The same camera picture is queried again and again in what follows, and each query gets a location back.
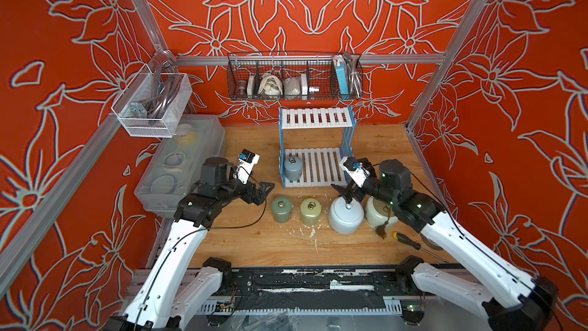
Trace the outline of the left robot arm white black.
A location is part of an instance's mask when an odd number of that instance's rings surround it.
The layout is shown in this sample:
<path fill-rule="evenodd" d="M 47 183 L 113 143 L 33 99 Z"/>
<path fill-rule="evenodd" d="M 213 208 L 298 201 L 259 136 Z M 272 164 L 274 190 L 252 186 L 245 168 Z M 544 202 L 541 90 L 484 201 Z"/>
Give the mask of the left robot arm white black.
<path fill-rule="evenodd" d="M 105 330 L 184 330 L 205 302 L 231 284 L 231 263 L 210 257 L 196 278 L 180 288 L 188 265 L 214 220 L 236 199 L 266 205 L 272 182 L 257 182 L 253 170 L 259 155 L 243 150 L 236 163 L 211 157 L 202 166 L 194 189 L 177 205 L 174 221 L 146 281 L 120 316 L 112 316 Z"/>

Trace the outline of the small green tea canister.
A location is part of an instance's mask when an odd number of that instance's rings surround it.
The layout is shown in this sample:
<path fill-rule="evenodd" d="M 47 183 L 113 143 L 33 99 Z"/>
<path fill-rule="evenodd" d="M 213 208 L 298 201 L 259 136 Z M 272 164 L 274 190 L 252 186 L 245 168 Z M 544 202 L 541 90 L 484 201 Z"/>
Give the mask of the small green tea canister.
<path fill-rule="evenodd" d="M 292 201 L 286 196 L 276 196 L 271 203 L 271 211 L 276 222 L 282 224 L 292 218 Z"/>

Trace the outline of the small blue tea canister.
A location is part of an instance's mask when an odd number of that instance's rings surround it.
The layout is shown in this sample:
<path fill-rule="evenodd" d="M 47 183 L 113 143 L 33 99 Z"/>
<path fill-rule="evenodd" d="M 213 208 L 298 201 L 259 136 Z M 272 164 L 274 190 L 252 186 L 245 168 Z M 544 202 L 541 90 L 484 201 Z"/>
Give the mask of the small blue tea canister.
<path fill-rule="evenodd" d="M 298 156 L 288 156 L 283 163 L 284 176 L 290 182 L 298 182 L 303 176 L 303 161 Z"/>

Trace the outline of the blue white slatted shelf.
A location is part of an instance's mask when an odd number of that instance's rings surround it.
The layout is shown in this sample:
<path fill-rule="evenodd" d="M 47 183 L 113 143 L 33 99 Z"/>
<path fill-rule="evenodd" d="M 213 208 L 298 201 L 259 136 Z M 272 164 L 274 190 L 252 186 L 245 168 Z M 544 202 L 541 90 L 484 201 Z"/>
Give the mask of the blue white slatted shelf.
<path fill-rule="evenodd" d="M 284 188 L 347 185 L 349 176 L 338 165 L 353 155 L 357 120 L 351 107 L 283 108 L 279 113 L 280 177 Z M 302 161 L 301 177 L 290 180 L 286 166 Z"/>

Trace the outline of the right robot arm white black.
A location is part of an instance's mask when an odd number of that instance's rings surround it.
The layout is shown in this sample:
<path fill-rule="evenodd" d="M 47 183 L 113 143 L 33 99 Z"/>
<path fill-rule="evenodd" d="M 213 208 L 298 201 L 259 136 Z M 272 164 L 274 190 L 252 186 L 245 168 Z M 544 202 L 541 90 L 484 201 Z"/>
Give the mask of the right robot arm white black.
<path fill-rule="evenodd" d="M 334 188 L 349 204 L 366 196 L 390 205 L 394 216 L 442 248 L 470 272 L 475 282 L 409 256 L 397 272 L 416 289 L 435 294 L 488 322 L 493 330 L 544 330 L 554 318 L 558 288 L 532 277 L 490 250 L 431 196 L 413 189 L 411 172 L 400 161 L 373 165 L 352 156 L 338 163 L 351 179 Z"/>

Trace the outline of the small yellow-green tea canister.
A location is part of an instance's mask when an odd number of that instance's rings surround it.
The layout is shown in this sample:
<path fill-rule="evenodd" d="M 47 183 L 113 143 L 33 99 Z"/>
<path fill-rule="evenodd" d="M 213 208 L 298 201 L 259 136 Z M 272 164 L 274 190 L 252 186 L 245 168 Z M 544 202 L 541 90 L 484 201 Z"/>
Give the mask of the small yellow-green tea canister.
<path fill-rule="evenodd" d="M 322 214 L 321 203 L 314 198 L 307 198 L 301 202 L 300 205 L 300 219 L 303 225 L 313 226 L 316 225 Z"/>

